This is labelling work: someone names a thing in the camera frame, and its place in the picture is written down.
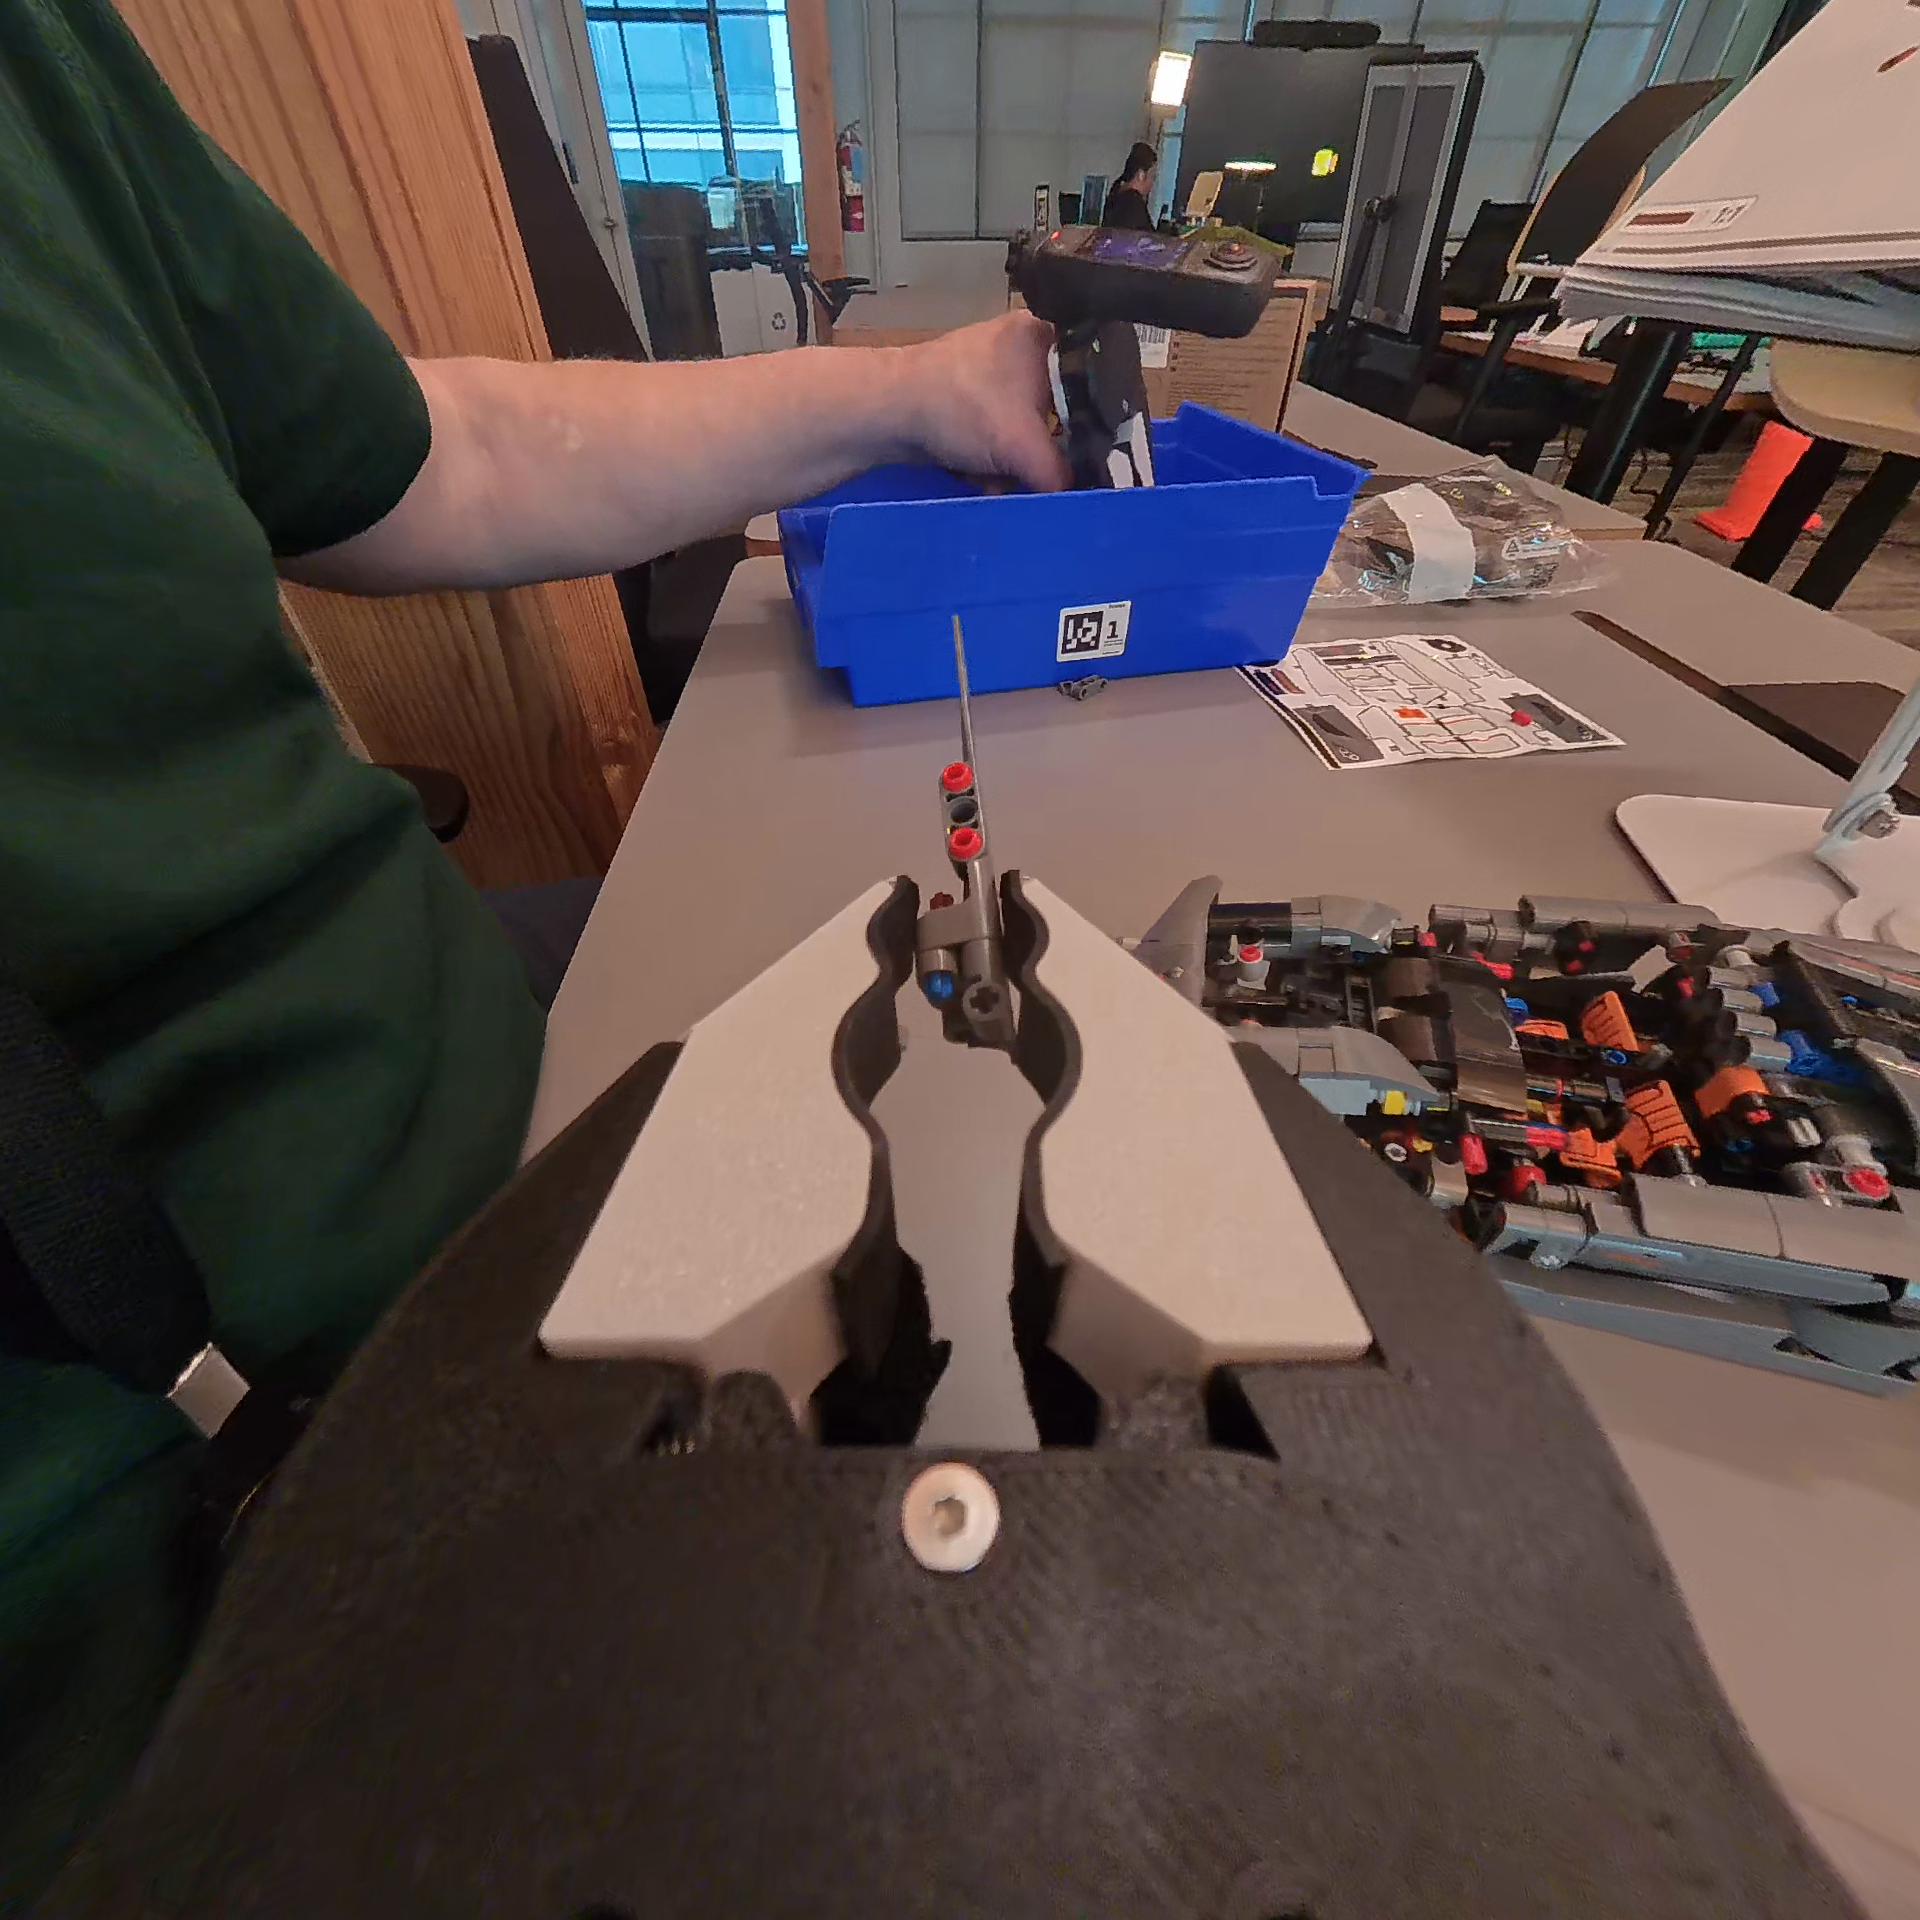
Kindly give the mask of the black office chair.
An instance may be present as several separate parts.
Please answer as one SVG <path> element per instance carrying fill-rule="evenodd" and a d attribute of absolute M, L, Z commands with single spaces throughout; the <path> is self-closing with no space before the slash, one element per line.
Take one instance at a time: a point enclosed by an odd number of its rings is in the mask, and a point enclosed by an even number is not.
<path fill-rule="evenodd" d="M 829 344 L 832 323 L 868 289 L 861 277 L 828 277 L 810 267 L 799 235 L 799 198 L 789 181 L 744 180 L 738 213 L 746 238 L 759 314 L 759 348 L 789 350 Z"/>

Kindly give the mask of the open instruction booklet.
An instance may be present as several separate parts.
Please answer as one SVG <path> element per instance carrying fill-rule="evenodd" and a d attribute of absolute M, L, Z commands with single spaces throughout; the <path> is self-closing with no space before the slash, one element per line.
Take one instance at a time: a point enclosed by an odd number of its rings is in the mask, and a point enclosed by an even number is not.
<path fill-rule="evenodd" d="M 1822 5 L 1557 281 L 1567 319 L 1916 354 L 1916 5 Z"/>

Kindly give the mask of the black shell chair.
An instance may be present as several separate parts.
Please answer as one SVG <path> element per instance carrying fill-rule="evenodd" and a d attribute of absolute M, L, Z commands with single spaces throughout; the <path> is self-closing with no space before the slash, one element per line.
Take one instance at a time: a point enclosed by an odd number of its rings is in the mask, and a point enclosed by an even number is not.
<path fill-rule="evenodd" d="M 1564 162 L 1506 259 L 1506 277 L 1520 281 L 1520 293 L 1477 312 L 1493 323 L 1493 340 L 1443 432 L 1450 443 L 1495 453 L 1508 466 L 1520 463 L 1520 453 L 1539 459 L 1567 405 L 1557 397 L 1506 391 L 1520 336 L 1539 319 L 1562 319 L 1562 279 L 1636 201 L 1650 157 L 1730 88 L 1731 79 L 1647 86 Z"/>

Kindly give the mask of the white book stand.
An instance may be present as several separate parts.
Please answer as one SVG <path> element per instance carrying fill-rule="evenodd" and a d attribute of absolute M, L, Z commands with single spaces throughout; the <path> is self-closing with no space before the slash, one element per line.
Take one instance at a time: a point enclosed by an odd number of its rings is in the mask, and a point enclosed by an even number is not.
<path fill-rule="evenodd" d="M 1916 454 L 1916 355 L 1788 341 L 1770 354 L 1770 391 L 1797 428 Z M 1826 813 L 1640 794 L 1619 802 L 1615 826 L 1668 893 L 1723 925 L 1915 954 L 1916 819 L 1891 799 L 1915 752 L 1908 689 Z"/>

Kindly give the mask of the wooden column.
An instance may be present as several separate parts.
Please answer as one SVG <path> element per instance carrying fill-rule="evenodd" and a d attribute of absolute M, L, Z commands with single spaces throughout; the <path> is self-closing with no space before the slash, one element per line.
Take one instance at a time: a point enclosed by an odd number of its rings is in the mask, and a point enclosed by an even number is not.
<path fill-rule="evenodd" d="M 193 121 L 408 355 L 541 365 L 545 326 L 453 3 L 120 3 Z M 604 875 L 653 765 L 610 576 L 279 608 L 348 736 L 468 791 L 484 888 Z"/>

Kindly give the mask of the long grey lego panel assembly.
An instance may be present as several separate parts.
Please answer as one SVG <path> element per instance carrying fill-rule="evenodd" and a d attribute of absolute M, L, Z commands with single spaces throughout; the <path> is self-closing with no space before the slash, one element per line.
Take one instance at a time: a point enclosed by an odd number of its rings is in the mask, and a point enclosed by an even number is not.
<path fill-rule="evenodd" d="M 948 1043 L 1013 1050 L 1014 992 L 1002 950 L 1002 886 L 975 774 L 971 674 L 959 614 L 948 617 L 959 751 L 938 774 L 942 850 L 953 886 L 927 897 L 916 921 L 916 981 Z"/>

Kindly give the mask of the white sticker sheet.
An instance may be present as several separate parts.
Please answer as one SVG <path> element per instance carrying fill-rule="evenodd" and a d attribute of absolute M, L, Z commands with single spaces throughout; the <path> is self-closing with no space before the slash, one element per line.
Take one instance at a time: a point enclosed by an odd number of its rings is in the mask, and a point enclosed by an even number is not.
<path fill-rule="evenodd" d="M 1293 642 L 1237 679 L 1339 774 L 1621 748 L 1619 733 L 1447 634 Z"/>

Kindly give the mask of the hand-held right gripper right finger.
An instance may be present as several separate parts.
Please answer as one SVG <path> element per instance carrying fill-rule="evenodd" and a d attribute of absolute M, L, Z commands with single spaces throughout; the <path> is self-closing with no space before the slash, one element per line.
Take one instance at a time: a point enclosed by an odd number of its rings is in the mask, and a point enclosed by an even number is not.
<path fill-rule="evenodd" d="M 1014 1346 L 1073 1373 L 1344 1363 L 1371 1330 L 1224 1027 L 1203 1009 L 1219 879 L 1139 946 L 1006 875 L 1019 1152 Z"/>

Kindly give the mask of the brown cardboard box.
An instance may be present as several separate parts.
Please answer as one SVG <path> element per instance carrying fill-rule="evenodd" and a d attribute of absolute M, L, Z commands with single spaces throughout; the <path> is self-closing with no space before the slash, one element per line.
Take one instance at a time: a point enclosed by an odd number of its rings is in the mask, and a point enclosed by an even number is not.
<path fill-rule="evenodd" d="M 1305 344 L 1330 312 L 1327 279 L 1276 279 L 1259 323 L 1242 340 L 1139 326 L 1146 413 L 1168 419 L 1186 403 L 1279 430 Z"/>

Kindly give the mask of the blue plastic bin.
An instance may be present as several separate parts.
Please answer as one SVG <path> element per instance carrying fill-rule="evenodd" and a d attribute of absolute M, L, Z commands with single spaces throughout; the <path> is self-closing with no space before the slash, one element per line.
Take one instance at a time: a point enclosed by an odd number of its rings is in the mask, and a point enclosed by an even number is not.
<path fill-rule="evenodd" d="M 879 466 L 779 511 L 785 581 L 855 706 L 1283 659 L 1364 468 L 1196 403 L 1142 490 L 984 490 Z"/>

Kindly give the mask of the grey metal cabinet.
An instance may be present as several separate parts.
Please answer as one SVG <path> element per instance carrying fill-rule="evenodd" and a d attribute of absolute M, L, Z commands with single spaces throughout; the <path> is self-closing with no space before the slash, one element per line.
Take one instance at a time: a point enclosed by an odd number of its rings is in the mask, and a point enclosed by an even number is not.
<path fill-rule="evenodd" d="M 1333 318 L 1410 340 L 1437 314 L 1437 277 L 1480 106 L 1473 53 L 1368 70 L 1339 219 Z"/>

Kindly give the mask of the orange traffic cone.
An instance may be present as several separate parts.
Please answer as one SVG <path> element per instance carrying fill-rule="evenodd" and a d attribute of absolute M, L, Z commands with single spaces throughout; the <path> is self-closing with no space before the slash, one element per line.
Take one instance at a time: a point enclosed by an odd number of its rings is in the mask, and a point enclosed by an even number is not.
<path fill-rule="evenodd" d="M 1814 439 L 1810 432 L 1797 432 L 1781 419 L 1767 419 L 1734 475 L 1727 500 L 1711 511 L 1697 511 L 1693 523 L 1715 541 L 1749 541 L 1784 481 L 1813 446 Z"/>

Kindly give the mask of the grey and orange lego car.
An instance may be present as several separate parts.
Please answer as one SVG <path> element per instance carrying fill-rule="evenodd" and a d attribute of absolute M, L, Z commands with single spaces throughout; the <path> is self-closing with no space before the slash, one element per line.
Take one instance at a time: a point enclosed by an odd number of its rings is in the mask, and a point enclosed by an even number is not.
<path fill-rule="evenodd" d="M 1916 1390 L 1916 954 L 1698 906 L 1228 901 L 1139 963 L 1297 1075 L 1528 1314 Z"/>

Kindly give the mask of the person's left forearm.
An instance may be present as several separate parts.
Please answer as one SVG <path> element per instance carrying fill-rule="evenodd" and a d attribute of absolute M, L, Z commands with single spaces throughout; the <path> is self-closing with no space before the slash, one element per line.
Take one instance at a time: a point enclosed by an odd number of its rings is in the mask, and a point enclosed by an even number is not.
<path fill-rule="evenodd" d="M 706 365 L 413 359 L 429 446 L 391 514 L 279 559 L 348 595 L 592 580 L 916 450 L 902 350 Z"/>

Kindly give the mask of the person's left hand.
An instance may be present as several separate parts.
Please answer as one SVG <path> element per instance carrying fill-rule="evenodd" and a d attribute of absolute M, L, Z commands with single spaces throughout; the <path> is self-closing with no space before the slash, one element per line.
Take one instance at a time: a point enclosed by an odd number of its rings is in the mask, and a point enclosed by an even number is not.
<path fill-rule="evenodd" d="M 888 450 L 911 463 L 1069 488 L 1053 428 L 1057 332 L 1022 308 L 888 350 Z"/>

